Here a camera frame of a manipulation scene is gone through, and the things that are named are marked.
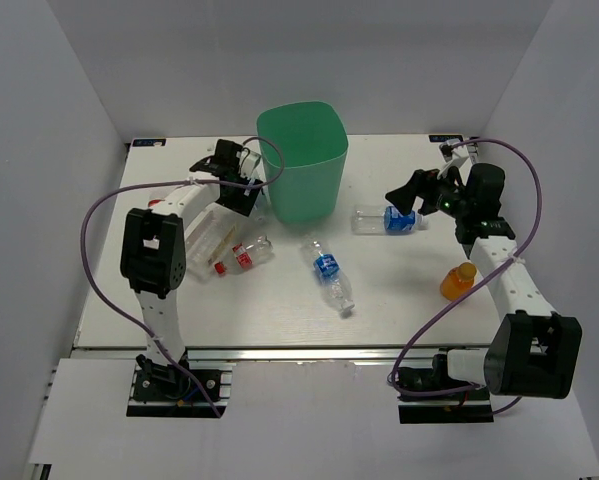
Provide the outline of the crushed bottle red label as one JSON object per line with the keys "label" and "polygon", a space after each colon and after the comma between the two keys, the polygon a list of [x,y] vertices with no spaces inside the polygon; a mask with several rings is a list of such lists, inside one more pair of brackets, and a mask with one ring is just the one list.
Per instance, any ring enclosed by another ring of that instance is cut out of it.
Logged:
{"label": "crushed bottle red label", "polygon": [[270,261],[274,256],[273,245],[266,235],[253,237],[235,244],[214,264],[219,276],[240,275]]}

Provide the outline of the crushed bottle blue label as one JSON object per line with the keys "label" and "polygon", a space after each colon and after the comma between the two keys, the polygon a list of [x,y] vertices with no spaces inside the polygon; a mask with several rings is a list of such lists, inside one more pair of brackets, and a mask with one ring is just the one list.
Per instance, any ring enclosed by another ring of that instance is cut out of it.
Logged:
{"label": "crushed bottle blue label", "polygon": [[330,246],[311,235],[303,240],[301,253],[313,271],[325,303],[340,317],[350,317],[355,307],[352,287]]}

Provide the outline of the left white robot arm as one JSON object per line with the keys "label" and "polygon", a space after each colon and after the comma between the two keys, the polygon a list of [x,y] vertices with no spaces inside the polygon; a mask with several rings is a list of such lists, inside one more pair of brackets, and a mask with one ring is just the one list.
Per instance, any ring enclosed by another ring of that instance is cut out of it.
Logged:
{"label": "left white robot arm", "polygon": [[164,366],[155,384],[167,398],[181,398],[190,387],[190,374],[174,365],[183,363],[186,352],[177,310],[177,289],[187,267],[186,230],[213,205],[239,220],[251,215],[265,185],[242,171],[253,156],[246,145],[220,139],[213,154],[190,168],[186,180],[166,186],[170,192],[163,199],[126,215],[120,271],[141,307],[147,358]]}

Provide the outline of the clear bottle blue label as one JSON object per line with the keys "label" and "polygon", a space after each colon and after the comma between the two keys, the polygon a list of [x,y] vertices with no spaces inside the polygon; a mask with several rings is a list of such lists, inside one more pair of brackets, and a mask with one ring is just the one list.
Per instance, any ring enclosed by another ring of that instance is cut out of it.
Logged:
{"label": "clear bottle blue label", "polygon": [[425,217],[415,211],[401,214],[393,205],[356,205],[351,218],[355,235],[402,236],[427,228]]}

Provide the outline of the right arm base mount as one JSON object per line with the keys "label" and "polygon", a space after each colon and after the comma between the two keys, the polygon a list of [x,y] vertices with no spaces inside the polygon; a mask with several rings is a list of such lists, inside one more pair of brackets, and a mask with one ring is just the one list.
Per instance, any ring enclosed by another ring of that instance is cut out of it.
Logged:
{"label": "right arm base mount", "polygon": [[448,374],[447,349],[432,356],[425,367],[402,364],[394,376],[402,425],[477,424],[494,421],[485,387],[467,390],[469,382]]}

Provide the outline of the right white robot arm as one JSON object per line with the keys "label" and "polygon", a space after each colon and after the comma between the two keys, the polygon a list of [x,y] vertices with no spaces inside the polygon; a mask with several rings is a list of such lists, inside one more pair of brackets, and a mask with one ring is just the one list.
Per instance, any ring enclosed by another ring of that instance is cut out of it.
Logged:
{"label": "right white robot arm", "polygon": [[563,399],[568,396],[582,327],[559,314],[530,277],[508,223],[500,216],[504,171],[480,163],[463,181],[456,167],[417,170],[386,200],[406,212],[420,199],[420,213],[443,212],[454,219],[455,236],[482,276],[501,318],[486,348],[452,348],[434,357],[431,386],[416,382],[395,365],[391,386],[407,398],[451,399],[485,388],[494,395]]}

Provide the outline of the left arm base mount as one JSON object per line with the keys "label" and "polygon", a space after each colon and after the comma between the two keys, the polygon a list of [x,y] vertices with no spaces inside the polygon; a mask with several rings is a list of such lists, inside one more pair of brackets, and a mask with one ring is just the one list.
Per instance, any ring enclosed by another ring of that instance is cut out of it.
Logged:
{"label": "left arm base mount", "polygon": [[171,364],[155,364],[143,354],[138,355],[135,362],[127,417],[219,419],[225,412],[230,398],[230,369],[190,369],[200,382],[200,389]]}

